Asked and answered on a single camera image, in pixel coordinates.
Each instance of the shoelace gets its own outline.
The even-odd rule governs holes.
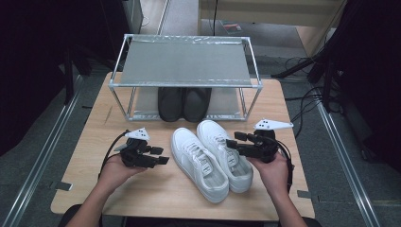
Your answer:
[[[231,148],[227,148],[226,137],[222,134],[213,136],[213,141],[218,146],[218,149],[227,153],[227,164],[231,171],[234,171],[234,166],[238,163],[238,155]]]
[[[203,177],[207,176],[213,171],[209,158],[202,151],[201,147],[199,147],[196,143],[185,145],[184,150],[187,150],[194,161],[200,163],[200,169],[202,171]]]

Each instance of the white sneaker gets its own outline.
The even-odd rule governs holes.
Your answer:
[[[210,202],[223,201],[229,182],[216,157],[207,150],[192,131],[179,128],[171,137],[171,150],[177,166],[195,183]]]
[[[198,125],[197,132],[200,141],[218,159],[229,179],[230,189],[236,193],[247,191],[253,181],[253,168],[238,151],[227,148],[226,139],[231,139],[227,131],[214,121],[204,120]]]

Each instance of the cable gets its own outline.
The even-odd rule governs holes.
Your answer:
[[[279,141],[279,140],[276,140],[276,141],[277,141],[277,143],[278,143],[279,148],[280,148],[284,153],[286,153],[286,154],[285,154],[286,158],[287,158],[287,159],[291,159],[291,152],[289,152],[288,147],[287,147],[283,142],[281,142],[281,141]]]
[[[103,170],[103,167],[106,165],[107,161],[108,161],[111,157],[114,156],[114,155],[112,155],[111,157],[109,157],[109,154],[110,154],[110,152],[112,151],[113,147],[114,147],[115,144],[118,142],[118,140],[120,140],[120,138],[123,137],[127,132],[128,132],[128,131],[124,131],[123,133],[121,133],[120,135],[118,135],[117,138],[115,138],[115,140],[113,141],[112,145],[109,147],[109,150],[107,150],[107,153],[106,153],[106,155],[104,156],[103,163],[102,163],[101,168],[100,168],[100,172],[99,172],[99,175],[98,175],[99,177],[100,177],[101,171]]]
[[[147,26],[149,24],[149,22],[150,22],[148,17],[144,16],[144,19],[147,19],[147,22],[144,25],[141,25],[141,26]]]
[[[312,97],[322,97],[322,95],[310,95],[310,96],[306,96],[307,98],[312,98]],[[295,101],[295,100],[299,100],[299,99],[303,99],[305,97],[287,97],[285,98],[285,101]]]
[[[272,78],[275,78],[275,79],[284,79],[284,78],[288,77],[289,75],[294,75],[294,73],[296,73],[296,72],[298,72],[298,71],[300,71],[300,70],[303,70],[305,67],[308,67],[308,66],[309,66],[310,64],[312,64],[312,63],[315,63],[315,64],[324,64],[324,62],[318,62],[318,61],[316,61],[316,60],[320,60],[320,59],[323,57],[322,52],[323,52],[323,51],[325,50],[325,48],[326,48],[326,39],[327,39],[327,34],[326,34],[326,36],[324,37],[324,44],[323,44],[323,46],[321,47],[321,49],[320,49],[314,56],[312,56],[312,57],[310,57],[310,58],[302,58],[302,59],[304,59],[304,61],[302,61],[302,62],[299,62],[299,61],[298,61],[298,64],[292,66],[292,67],[289,68],[289,69],[287,69],[287,63],[288,63],[288,61],[290,61],[290,60],[292,60],[292,59],[295,59],[295,58],[300,58],[300,57],[294,57],[294,58],[288,59],[288,60],[286,61],[286,63],[285,63],[286,71],[281,72],[281,73],[279,73],[279,74],[273,74],[273,75],[270,75],[270,76],[271,76]]]
[[[303,114],[310,112],[311,110],[313,110],[313,108],[315,108],[317,105],[315,105],[314,107],[312,107],[312,109],[308,110],[307,112],[305,112],[305,107],[307,107],[309,104],[313,103],[315,100],[309,102],[305,107],[304,107],[304,100],[308,97],[308,94],[311,93],[312,91],[316,90],[316,89],[322,89],[322,87],[314,87],[312,89],[310,89],[309,91],[307,91],[304,96],[301,98],[301,107],[300,107],[300,112],[295,115],[295,117],[292,118],[291,122],[294,123],[295,120],[297,120],[298,118],[300,119],[300,127],[298,129],[298,131],[295,133],[295,138],[298,137],[298,135],[301,133],[301,130],[303,128],[303,124],[304,124],[304,118],[303,118]]]
[[[294,59],[307,59],[307,58],[301,58],[301,57],[292,57],[286,60],[286,62],[284,63],[284,67],[286,68],[286,70],[288,70],[287,64],[289,63],[289,61],[294,60]]]
[[[215,16],[213,17],[213,36],[216,34],[216,14],[218,13],[218,0],[216,0],[215,5]]]
[[[209,21],[209,27],[210,27],[210,31],[213,32],[213,28],[212,28],[212,24],[210,23],[210,7],[209,7],[209,0],[207,0],[207,18]]]
[[[300,59],[298,60],[298,63],[301,63],[301,60],[306,61],[306,59],[307,59],[307,58],[300,58]],[[301,71],[302,71],[303,73],[305,73],[305,74],[309,74],[309,73],[310,73],[310,70],[309,70],[309,72],[306,72],[306,71],[304,70],[304,68],[302,68]]]

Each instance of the hand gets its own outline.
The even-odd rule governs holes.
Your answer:
[[[121,160],[121,156],[119,154],[114,155],[109,158],[106,165],[103,167],[96,187],[100,187],[107,193],[112,194],[114,190],[128,178],[145,170],[147,170],[147,168],[126,167]]]
[[[247,159],[259,171],[263,185],[271,196],[275,193],[287,194],[288,168],[287,160],[283,155],[277,152],[274,160],[267,164],[255,158]]]

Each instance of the black shoe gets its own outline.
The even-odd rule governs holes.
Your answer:
[[[178,87],[159,88],[157,107],[164,121],[177,121],[183,116],[183,90]]]
[[[183,118],[189,122],[201,122],[209,108],[212,88],[186,88],[183,100]]]

